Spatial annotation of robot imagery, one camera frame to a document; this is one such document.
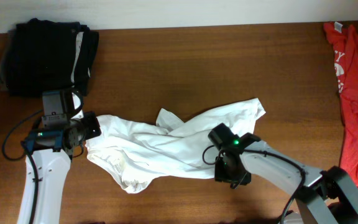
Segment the white t-shirt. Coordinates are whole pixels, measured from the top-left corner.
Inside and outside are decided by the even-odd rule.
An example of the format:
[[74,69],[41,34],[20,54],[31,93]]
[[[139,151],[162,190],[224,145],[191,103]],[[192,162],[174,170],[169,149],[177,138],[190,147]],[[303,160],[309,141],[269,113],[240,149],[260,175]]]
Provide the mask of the white t-shirt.
[[156,124],[128,121],[118,116],[98,116],[101,135],[86,142],[87,158],[109,173],[122,190],[138,194],[158,177],[211,179],[213,153],[208,133],[223,123],[238,135],[253,133],[265,114],[254,98],[220,106],[184,122],[161,109]]

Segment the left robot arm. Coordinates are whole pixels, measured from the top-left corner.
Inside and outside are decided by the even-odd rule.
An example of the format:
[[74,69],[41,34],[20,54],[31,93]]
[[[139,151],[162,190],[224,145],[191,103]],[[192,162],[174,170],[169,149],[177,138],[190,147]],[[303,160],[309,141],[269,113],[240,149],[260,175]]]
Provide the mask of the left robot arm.
[[85,151],[85,141],[101,135],[93,111],[69,120],[53,129],[40,128],[38,117],[28,136],[21,141],[26,163],[24,193],[18,223],[58,223],[63,188],[75,154]]

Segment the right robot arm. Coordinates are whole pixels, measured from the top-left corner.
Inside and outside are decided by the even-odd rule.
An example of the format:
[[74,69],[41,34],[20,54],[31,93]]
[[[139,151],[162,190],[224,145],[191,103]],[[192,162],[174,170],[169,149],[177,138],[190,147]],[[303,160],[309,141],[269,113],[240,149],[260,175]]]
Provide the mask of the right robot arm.
[[304,165],[254,134],[234,134],[223,123],[208,138],[218,151],[212,163],[215,181],[236,189],[258,175],[290,195],[280,223],[358,223],[358,188],[340,167]]

